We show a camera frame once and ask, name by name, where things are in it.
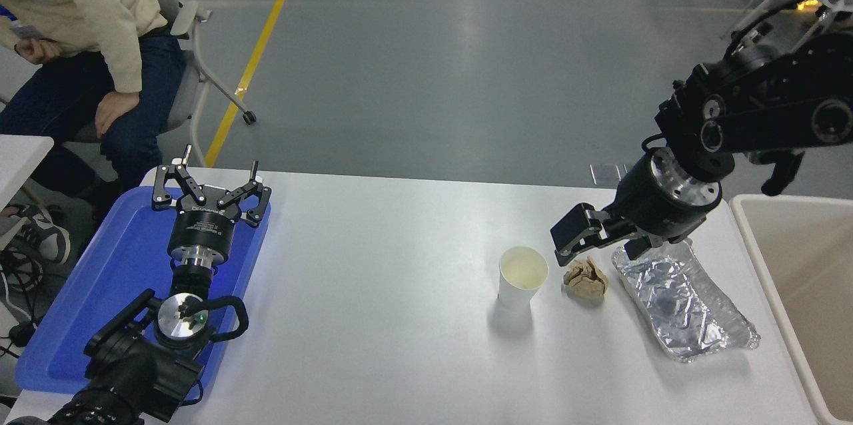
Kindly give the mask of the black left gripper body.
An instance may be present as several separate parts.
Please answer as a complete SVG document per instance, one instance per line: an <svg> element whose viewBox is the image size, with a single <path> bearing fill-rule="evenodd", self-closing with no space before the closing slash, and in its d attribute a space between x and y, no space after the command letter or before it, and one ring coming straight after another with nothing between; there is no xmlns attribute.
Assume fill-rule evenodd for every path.
<svg viewBox="0 0 853 425"><path fill-rule="evenodd" d="M190 194L177 201L177 216L167 245L171 258L179 260L192 248L206 248L213 252L215 260L229 259L235 227L243 211L237 203L219 208L217 203L228 193L228 189L203 185L204 204L198 205Z"/></svg>

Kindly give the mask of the person's left hand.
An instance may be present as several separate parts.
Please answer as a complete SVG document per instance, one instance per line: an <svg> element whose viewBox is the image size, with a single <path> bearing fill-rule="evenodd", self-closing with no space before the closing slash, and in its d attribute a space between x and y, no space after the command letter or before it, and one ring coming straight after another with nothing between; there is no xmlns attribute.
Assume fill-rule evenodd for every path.
<svg viewBox="0 0 853 425"><path fill-rule="evenodd" d="M115 121L125 113L131 112L139 104L139 101L140 92L110 91L104 95L103 100L98 103L97 110L95 110L95 136L98 139L103 139Z"/></svg>

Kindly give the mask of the person's right hand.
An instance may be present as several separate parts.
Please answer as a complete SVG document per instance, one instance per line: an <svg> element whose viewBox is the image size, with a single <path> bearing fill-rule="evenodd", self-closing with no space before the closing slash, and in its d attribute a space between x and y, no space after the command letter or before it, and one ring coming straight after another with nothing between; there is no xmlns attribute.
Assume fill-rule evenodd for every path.
<svg viewBox="0 0 853 425"><path fill-rule="evenodd" d="M13 46L16 54L24 58L28 63L43 66L61 57L61 48L46 39L30 39L18 40Z"/></svg>

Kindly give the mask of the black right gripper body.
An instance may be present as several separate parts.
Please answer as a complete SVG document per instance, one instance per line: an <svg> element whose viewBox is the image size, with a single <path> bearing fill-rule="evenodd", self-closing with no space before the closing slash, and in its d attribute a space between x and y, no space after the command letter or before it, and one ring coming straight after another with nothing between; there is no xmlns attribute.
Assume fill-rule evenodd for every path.
<svg viewBox="0 0 853 425"><path fill-rule="evenodd" d="M622 178L609 213L648 234L680 237L706 218L708 183L683 170L673 152L648 152Z"/></svg>

